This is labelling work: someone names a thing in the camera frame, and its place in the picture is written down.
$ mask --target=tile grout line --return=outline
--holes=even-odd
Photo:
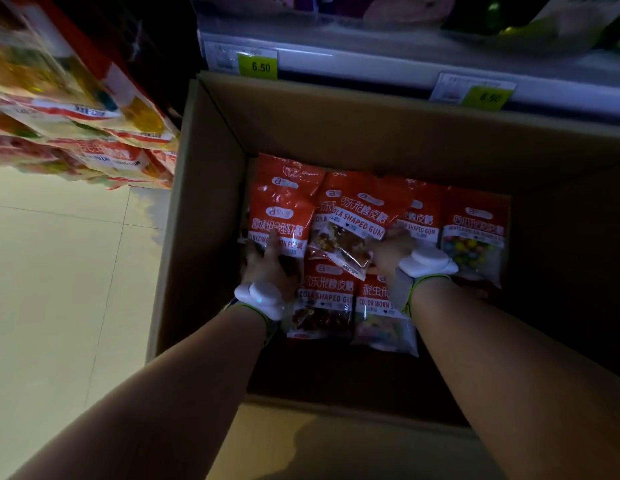
[[[23,210],[25,212],[38,212],[40,214],[50,214],[53,216],[60,216],[60,217],[74,217],[75,219],[85,219],[87,221],[97,221],[97,222],[107,222],[110,224],[123,224],[123,222],[117,222],[117,221],[106,221],[105,219],[95,219],[94,217],[79,217],[79,216],[73,216],[71,214],[59,214],[58,212],[50,212],[48,210],[32,210],[32,209],[23,209],[22,207],[12,207],[10,205],[0,205],[0,209],[15,209],[15,210]]]
[[[130,194],[127,195],[127,203],[125,204],[125,214],[123,215],[123,221],[125,221],[125,215],[127,214],[127,206],[130,203]],[[114,272],[116,271],[116,261],[118,260],[118,252],[121,249],[121,241],[123,240],[123,229],[125,224],[121,223],[121,234],[118,236],[118,246],[116,247],[116,254],[114,255],[114,265],[112,266],[112,275],[110,276],[110,286],[107,289],[106,307],[103,310],[103,318],[101,320],[101,327],[98,329],[97,346],[94,350],[94,360],[92,361],[92,370],[90,371],[90,381],[88,382],[88,390],[85,393],[85,402],[83,403],[83,409],[88,405],[88,398],[90,397],[90,387],[92,386],[92,377],[94,377],[94,367],[97,364],[98,345],[101,342],[101,334],[103,333],[103,324],[106,321],[107,304],[109,303],[109,295],[112,292],[112,283],[114,282]]]

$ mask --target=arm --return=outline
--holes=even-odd
[[[414,242],[375,244],[379,274]],[[447,278],[420,282],[412,321],[459,407],[511,478],[620,477],[620,379]]]
[[[268,281],[289,300],[296,278],[278,263],[276,235],[263,257],[249,244],[244,282]],[[80,416],[13,480],[205,478],[265,337],[262,315],[227,308]]]

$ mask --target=white oval logo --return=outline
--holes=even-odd
[[[270,217],[279,217],[280,219],[290,219],[294,216],[294,210],[283,209],[282,207],[268,207],[266,214]]]
[[[343,274],[343,269],[338,266],[330,266],[329,264],[317,264],[316,270],[319,273],[334,274],[335,276]]]
[[[290,180],[286,180],[285,178],[281,178],[281,177],[272,178],[272,183],[274,185],[280,185],[281,187],[292,187],[293,189],[299,188],[298,184],[295,184],[294,182],[290,182]]]
[[[364,193],[360,193],[359,198],[374,205],[383,205],[385,203],[383,200],[378,200],[378,198],[374,198],[371,195]]]
[[[487,210],[473,209],[472,207],[466,207],[466,214],[468,214],[469,216],[481,217],[482,219],[488,219],[488,220],[494,217]]]

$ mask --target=beige floor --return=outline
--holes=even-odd
[[[0,480],[142,367],[168,191],[0,168]],[[501,478],[471,434],[244,405],[210,479]]]

